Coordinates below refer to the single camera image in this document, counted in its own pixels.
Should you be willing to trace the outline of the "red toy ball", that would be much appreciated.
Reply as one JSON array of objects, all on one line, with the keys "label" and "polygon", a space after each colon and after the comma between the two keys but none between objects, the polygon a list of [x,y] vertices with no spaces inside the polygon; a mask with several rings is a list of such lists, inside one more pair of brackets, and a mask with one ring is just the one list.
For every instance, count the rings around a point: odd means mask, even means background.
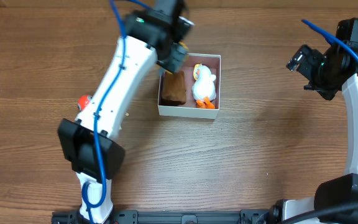
[{"label": "red toy ball", "polygon": [[91,95],[83,95],[83,96],[81,96],[79,98],[78,102],[77,102],[78,109],[80,111],[83,111],[88,106],[88,104],[90,103],[91,99],[92,99]]}]

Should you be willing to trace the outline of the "brown plush toy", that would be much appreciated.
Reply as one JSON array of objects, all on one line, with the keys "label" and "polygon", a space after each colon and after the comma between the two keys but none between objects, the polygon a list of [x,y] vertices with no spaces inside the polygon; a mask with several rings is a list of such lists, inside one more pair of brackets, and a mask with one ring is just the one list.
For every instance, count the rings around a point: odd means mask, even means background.
[{"label": "brown plush toy", "polygon": [[161,98],[162,103],[168,106],[178,106],[186,103],[185,73],[183,70],[176,73],[164,72]]}]

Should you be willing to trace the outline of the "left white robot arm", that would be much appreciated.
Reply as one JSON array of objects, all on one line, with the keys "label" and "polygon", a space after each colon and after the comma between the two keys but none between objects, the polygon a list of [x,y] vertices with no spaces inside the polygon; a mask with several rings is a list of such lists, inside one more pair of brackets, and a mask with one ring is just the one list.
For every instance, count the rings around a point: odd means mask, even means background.
[{"label": "left white robot arm", "polygon": [[112,223],[111,181],[125,150],[115,142],[122,120],[146,74],[159,65],[174,73],[188,53],[182,40],[194,23],[163,11],[134,11],[123,29],[112,62],[91,101],[74,121],[63,119],[57,133],[66,160],[81,184],[81,207],[54,212],[52,223]]}]

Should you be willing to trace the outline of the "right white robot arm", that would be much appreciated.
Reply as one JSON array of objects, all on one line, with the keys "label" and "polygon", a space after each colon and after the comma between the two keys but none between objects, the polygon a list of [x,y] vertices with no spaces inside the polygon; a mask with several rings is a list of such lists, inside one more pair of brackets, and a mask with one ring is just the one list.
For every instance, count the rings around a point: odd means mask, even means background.
[{"label": "right white robot arm", "polygon": [[285,200],[276,206],[270,221],[275,223],[358,223],[358,44],[338,44],[325,53],[302,45],[287,64],[317,91],[331,100],[341,91],[347,111],[348,150],[344,175],[320,184],[315,195]]}]

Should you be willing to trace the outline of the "white plush duck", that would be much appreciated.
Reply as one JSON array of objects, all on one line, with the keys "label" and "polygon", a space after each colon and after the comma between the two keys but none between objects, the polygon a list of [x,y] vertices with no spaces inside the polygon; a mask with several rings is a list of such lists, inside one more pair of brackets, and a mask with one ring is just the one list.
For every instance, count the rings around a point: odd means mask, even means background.
[{"label": "white plush duck", "polygon": [[193,78],[195,83],[192,86],[193,98],[196,106],[202,109],[212,109],[216,107],[213,101],[216,99],[216,75],[212,74],[209,67],[199,63],[193,70]]}]

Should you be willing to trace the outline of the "yellow toy truck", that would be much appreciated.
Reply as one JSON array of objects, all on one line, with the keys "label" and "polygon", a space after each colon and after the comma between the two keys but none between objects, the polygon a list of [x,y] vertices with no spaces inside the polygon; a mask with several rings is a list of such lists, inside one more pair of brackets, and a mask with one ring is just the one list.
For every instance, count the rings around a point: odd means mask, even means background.
[{"label": "yellow toy truck", "polygon": [[179,42],[179,44],[180,44],[186,51],[189,51],[189,48],[188,48],[188,46],[187,46],[185,43]]}]

